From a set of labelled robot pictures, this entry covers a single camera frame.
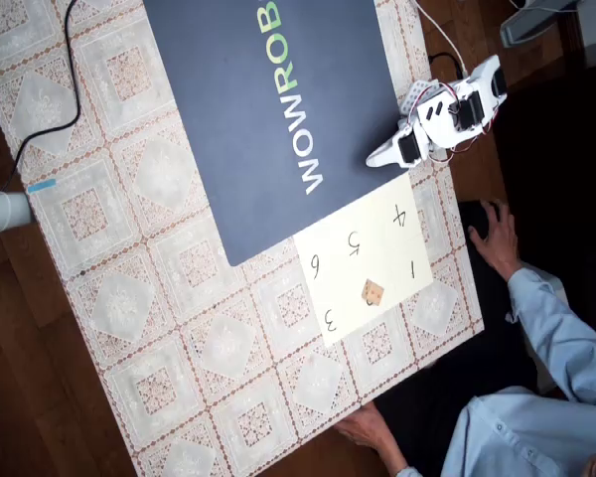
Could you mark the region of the person's right hand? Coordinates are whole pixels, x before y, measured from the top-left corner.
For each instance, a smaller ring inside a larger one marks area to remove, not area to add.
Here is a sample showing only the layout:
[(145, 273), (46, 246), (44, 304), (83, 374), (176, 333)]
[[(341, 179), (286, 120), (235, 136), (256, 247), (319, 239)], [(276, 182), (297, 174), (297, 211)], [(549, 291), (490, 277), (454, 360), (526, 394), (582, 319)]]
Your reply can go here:
[(488, 219), (488, 233), (481, 238), (476, 229), (468, 227), (468, 234), (477, 252), (499, 276), (508, 282), (522, 268), (518, 253), (515, 217), (507, 204), (482, 200)]

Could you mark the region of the person's left hand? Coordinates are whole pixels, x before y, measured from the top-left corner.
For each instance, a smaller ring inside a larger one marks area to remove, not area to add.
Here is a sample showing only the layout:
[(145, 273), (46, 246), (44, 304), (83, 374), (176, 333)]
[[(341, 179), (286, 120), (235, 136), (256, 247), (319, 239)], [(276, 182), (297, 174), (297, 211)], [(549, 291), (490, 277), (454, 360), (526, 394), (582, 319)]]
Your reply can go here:
[(390, 476), (395, 476), (408, 466), (393, 434), (372, 401), (340, 420), (334, 427), (356, 445), (373, 449)]

